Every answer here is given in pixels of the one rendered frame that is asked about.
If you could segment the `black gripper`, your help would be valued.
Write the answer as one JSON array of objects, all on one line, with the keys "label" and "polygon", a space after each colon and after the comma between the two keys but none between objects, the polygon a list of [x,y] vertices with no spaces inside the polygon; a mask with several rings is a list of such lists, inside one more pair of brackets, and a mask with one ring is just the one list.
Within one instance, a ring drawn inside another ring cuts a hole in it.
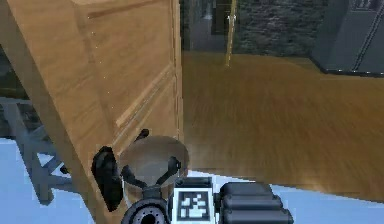
[{"label": "black gripper", "polygon": [[[171,185],[180,169],[181,162],[171,156],[166,172],[157,179],[156,184]],[[120,175],[126,183],[143,189],[142,198],[128,208],[120,224],[169,224],[167,201],[162,197],[161,188],[157,185],[147,187],[145,182],[135,177],[128,165],[122,168]]]}]

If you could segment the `grey round mixing bowl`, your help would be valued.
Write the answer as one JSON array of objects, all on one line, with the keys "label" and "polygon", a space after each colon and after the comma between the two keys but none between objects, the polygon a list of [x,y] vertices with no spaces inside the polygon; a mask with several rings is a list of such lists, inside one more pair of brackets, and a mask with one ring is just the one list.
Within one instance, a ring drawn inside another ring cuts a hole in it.
[{"label": "grey round mixing bowl", "polygon": [[136,179],[152,186],[167,172],[171,157],[181,163],[181,168],[161,186],[162,198],[167,199],[173,193],[175,179],[188,175],[190,155],[181,141],[170,136],[148,136],[134,141],[118,155],[118,171],[128,165]]}]

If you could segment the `light wooden room door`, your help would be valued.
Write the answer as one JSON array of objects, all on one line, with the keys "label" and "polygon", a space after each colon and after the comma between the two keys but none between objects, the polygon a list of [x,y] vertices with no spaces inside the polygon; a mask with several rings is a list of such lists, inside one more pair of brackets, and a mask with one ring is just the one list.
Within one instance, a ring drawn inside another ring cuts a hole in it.
[{"label": "light wooden room door", "polygon": [[92,159],[183,139],[180,0],[0,0],[0,45],[95,223],[120,224]]}]

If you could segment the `thin yellow pole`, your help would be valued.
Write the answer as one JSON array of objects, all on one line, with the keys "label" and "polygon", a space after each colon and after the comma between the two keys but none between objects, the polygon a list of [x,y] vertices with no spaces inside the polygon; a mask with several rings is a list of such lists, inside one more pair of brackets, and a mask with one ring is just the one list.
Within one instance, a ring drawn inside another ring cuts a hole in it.
[{"label": "thin yellow pole", "polygon": [[236,21],[236,8],[237,8],[237,0],[231,0],[231,12],[228,16],[228,39],[227,39],[227,52],[225,57],[225,65],[227,67],[230,66],[231,56],[232,56],[232,48],[233,48],[233,35],[235,29],[235,21]]}]

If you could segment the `dark grey cabinet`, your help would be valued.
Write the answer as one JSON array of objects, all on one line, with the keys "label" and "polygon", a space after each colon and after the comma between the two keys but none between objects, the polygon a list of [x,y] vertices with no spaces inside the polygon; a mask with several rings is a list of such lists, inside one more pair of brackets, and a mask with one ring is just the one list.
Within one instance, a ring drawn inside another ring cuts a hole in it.
[{"label": "dark grey cabinet", "polygon": [[329,0],[310,59],[326,74],[384,78],[384,0]]}]

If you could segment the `grey wooden table frame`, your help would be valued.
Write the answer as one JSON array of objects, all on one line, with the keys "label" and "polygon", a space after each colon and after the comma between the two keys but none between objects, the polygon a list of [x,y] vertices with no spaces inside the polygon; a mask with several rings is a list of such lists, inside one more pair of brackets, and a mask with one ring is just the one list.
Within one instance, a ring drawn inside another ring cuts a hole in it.
[{"label": "grey wooden table frame", "polygon": [[33,110],[32,102],[0,97],[0,106],[39,203],[49,205],[54,199],[53,189],[76,193],[70,177],[53,174],[63,161]]}]

